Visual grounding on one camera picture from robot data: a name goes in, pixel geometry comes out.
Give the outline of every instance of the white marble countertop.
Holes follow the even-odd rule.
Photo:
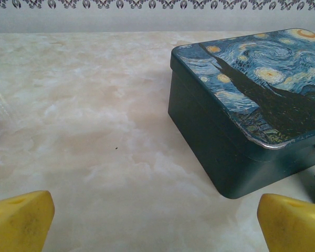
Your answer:
[[[267,251],[263,193],[219,195],[167,113],[170,53],[255,32],[0,34],[0,200],[49,190],[44,251]]]

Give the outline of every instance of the dark green tin box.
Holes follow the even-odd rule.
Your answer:
[[[169,115],[225,197],[315,165],[315,33],[179,46]]]

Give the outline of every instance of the box side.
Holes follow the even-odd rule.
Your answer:
[[[239,198],[315,164],[315,148],[286,153],[271,162],[247,157],[214,123],[173,72],[169,115],[224,197]]]

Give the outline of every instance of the wallpaper border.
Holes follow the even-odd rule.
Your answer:
[[[241,10],[246,8],[274,10],[276,8],[280,10],[297,9],[300,11],[303,8],[308,8],[309,11],[315,11],[315,0],[203,0],[200,2],[197,0],[0,0],[0,8],[6,8],[8,4],[12,4],[16,9],[22,7],[55,9],[58,5],[62,5],[66,9],[75,9],[78,4],[82,4],[85,9],[89,9],[92,4],[93,7],[99,9],[108,9],[113,2],[115,2],[115,6],[118,9],[122,9],[126,3],[130,5],[131,9],[141,9],[144,4],[148,4],[150,9],[155,9],[160,5],[163,9],[173,9],[174,7],[186,9],[187,7],[191,8],[191,6],[193,9],[203,9],[208,6],[211,9],[217,9],[218,7],[234,9],[236,7]]]

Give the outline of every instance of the box lid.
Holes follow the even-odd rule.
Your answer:
[[[179,46],[171,67],[177,72],[179,66],[257,145],[244,151],[315,144],[315,33],[287,29]],[[216,109],[204,106],[216,116]],[[224,118],[214,121],[227,136],[238,134]]]

